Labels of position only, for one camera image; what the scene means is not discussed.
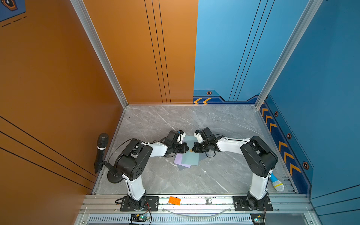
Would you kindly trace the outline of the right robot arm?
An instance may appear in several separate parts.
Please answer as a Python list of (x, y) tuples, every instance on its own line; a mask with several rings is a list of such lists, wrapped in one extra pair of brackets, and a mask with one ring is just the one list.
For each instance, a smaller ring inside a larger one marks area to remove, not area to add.
[(232, 152), (243, 155), (252, 171), (251, 187), (247, 193), (249, 209), (262, 210), (268, 197), (267, 185), (278, 157), (259, 136), (248, 139), (234, 139), (223, 135), (216, 137), (209, 128), (196, 130), (197, 141), (192, 150), (199, 152)]

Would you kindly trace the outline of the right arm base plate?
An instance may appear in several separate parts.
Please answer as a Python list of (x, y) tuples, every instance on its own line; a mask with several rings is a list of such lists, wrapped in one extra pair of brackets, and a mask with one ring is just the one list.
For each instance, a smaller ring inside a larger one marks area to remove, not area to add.
[(269, 196), (265, 196), (261, 200), (257, 200), (252, 196), (234, 196), (232, 197), (234, 208), (240, 211), (273, 211), (273, 206)]

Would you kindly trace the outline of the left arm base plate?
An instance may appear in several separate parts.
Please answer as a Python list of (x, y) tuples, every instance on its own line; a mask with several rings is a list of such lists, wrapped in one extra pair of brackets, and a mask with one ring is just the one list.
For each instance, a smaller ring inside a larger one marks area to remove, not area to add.
[(146, 211), (150, 209), (157, 212), (159, 207), (159, 196), (144, 196), (136, 201), (130, 196), (126, 196), (121, 203), (121, 212)]

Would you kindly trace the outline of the teal envelope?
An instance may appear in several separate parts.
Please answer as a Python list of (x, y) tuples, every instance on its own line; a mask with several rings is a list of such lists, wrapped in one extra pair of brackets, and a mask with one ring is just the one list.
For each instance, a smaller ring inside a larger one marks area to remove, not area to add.
[(197, 139), (193, 136), (186, 136), (185, 142), (187, 143), (189, 150), (185, 154), (182, 155), (182, 163), (189, 164), (191, 166), (198, 166), (199, 165), (199, 154), (190, 152), (190, 150), (194, 146), (194, 143), (197, 142)]

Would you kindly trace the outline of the grey envelope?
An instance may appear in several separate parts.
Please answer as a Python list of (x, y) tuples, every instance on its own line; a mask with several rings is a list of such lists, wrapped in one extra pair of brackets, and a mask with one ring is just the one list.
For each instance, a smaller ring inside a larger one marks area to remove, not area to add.
[[(199, 163), (201, 160), (207, 158), (205, 153), (199, 153)], [(187, 169), (187, 168), (180, 168), (179, 166), (177, 166), (179, 170), (184, 170), (184, 169)]]

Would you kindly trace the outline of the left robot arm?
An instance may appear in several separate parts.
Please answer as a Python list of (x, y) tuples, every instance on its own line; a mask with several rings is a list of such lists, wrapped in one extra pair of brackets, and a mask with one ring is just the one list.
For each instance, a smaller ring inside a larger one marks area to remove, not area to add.
[(189, 147), (184, 142), (185, 137), (184, 131), (171, 130), (168, 136), (160, 141), (143, 142), (138, 139), (131, 139), (109, 169), (108, 181), (113, 184), (125, 181), (127, 186), (125, 200), (135, 210), (142, 210), (146, 207), (146, 190), (143, 187), (141, 175), (149, 159), (186, 153)]

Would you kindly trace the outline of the purple envelope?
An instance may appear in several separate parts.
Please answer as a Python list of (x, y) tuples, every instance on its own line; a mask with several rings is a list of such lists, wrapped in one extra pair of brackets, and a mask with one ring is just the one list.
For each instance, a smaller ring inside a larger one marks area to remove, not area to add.
[(182, 163), (182, 154), (176, 154), (174, 163), (180, 168), (191, 168), (191, 165)]

